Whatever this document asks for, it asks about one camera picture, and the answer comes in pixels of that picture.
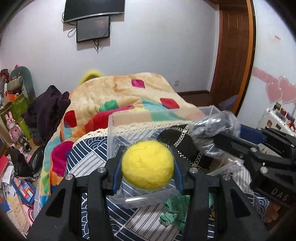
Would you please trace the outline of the person's hand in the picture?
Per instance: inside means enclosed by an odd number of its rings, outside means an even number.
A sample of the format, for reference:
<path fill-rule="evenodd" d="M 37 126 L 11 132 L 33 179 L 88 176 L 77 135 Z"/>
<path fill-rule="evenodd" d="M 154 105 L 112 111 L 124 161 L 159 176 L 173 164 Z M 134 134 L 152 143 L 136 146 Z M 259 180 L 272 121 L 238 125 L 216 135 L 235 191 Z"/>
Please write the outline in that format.
<path fill-rule="evenodd" d="M 270 203 L 266 209 L 265 220 L 267 223 L 270 223 L 276 220 L 279 217 L 278 211 L 280 210 L 280 206 L 276 203 Z"/>

